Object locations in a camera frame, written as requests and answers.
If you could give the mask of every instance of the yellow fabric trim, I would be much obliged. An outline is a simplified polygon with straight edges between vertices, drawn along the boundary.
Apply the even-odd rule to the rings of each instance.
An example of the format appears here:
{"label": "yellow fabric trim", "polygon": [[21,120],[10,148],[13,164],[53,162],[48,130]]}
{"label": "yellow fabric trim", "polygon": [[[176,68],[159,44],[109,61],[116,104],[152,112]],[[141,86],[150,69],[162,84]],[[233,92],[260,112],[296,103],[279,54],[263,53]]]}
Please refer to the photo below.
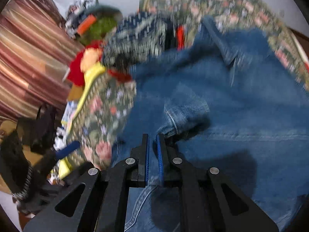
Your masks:
{"label": "yellow fabric trim", "polygon": [[59,162],[59,179],[62,180],[64,177],[68,176],[71,170],[66,164],[65,159],[61,159]]}
{"label": "yellow fabric trim", "polygon": [[88,92],[91,88],[92,82],[98,77],[98,75],[104,73],[106,71],[105,67],[100,64],[100,62],[97,62],[94,66],[92,66],[89,70],[86,71],[84,77],[85,77],[85,89],[84,92],[78,102],[76,112],[72,118],[70,126],[67,127],[67,133],[70,132],[72,123],[78,113],[80,112],[82,106],[84,105],[85,99],[88,95]]}

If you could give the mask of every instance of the blue patterned fabric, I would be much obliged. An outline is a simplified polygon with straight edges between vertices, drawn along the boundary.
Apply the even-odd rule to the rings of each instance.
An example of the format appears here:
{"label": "blue patterned fabric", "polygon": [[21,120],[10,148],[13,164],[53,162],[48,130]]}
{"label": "blue patterned fabric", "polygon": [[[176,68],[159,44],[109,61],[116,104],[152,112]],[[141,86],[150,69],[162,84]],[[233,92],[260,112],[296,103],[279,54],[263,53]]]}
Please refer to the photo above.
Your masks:
{"label": "blue patterned fabric", "polygon": [[148,12],[128,16],[105,40],[108,43],[102,63],[118,70],[126,70],[130,65],[145,62],[176,46],[170,15]]}

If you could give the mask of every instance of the blue denim fabric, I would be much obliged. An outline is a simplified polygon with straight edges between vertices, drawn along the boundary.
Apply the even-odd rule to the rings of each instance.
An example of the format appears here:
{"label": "blue denim fabric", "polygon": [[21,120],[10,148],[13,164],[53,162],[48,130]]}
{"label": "blue denim fabric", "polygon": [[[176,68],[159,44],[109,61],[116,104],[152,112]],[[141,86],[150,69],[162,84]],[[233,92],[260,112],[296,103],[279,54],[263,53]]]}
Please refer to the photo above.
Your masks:
{"label": "blue denim fabric", "polygon": [[[190,49],[170,50],[132,69],[137,95],[113,151],[129,157],[142,133],[180,134],[194,166],[218,167],[283,230],[309,190],[309,100],[269,49],[263,32],[218,32],[205,17]],[[149,155],[149,185],[130,189],[125,231],[180,231],[176,189],[163,189]]]}

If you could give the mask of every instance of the blue handle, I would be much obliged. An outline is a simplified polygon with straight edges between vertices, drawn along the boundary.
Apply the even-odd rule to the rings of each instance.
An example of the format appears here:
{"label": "blue handle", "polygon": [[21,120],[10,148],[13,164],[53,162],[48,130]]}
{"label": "blue handle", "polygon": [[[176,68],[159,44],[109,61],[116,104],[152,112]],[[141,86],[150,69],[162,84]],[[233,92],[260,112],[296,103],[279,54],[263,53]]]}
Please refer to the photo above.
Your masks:
{"label": "blue handle", "polygon": [[67,157],[70,153],[74,152],[77,148],[80,147],[79,141],[75,140],[71,144],[67,145],[65,148],[56,151],[56,160],[61,160]]}
{"label": "blue handle", "polygon": [[163,183],[163,178],[164,178],[163,160],[162,160],[161,144],[160,144],[159,135],[157,135],[157,150],[158,150],[158,163],[159,163],[159,177],[160,177],[161,183]]}

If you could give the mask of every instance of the red fabric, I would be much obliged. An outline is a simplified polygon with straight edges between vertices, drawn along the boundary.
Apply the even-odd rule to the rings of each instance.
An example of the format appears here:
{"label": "red fabric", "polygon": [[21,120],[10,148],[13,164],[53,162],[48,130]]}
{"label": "red fabric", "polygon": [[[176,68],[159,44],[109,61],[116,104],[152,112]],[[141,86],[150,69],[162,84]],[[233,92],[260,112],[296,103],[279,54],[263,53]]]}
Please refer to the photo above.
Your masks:
{"label": "red fabric", "polygon": [[306,67],[307,72],[309,72],[309,64],[307,62],[305,62],[305,67]]}
{"label": "red fabric", "polygon": [[179,26],[176,30],[177,38],[177,50],[184,49],[184,29],[183,26]]}
{"label": "red fabric", "polygon": [[89,48],[98,49],[101,48],[101,44],[103,41],[93,41],[90,45],[86,46],[84,50],[79,52],[76,55],[76,58],[70,63],[70,72],[67,76],[67,80],[71,81],[76,86],[84,86],[85,85],[85,79],[84,79],[84,73],[80,70],[80,63],[81,59],[84,56],[85,50]]}
{"label": "red fabric", "polygon": [[77,28],[77,33],[81,36],[84,34],[91,25],[96,22],[96,17],[94,15],[89,15]]}
{"label": "red fabric", "polygon": [[131,75],[129,74],[124,74],[124,73],[120,73],[117,71],[113,71],[113,70],[108,70],[107,71],[112,77],[116,78],[118,82],[120,83],[125,83],[125,82],[129,82],[132,80]]}

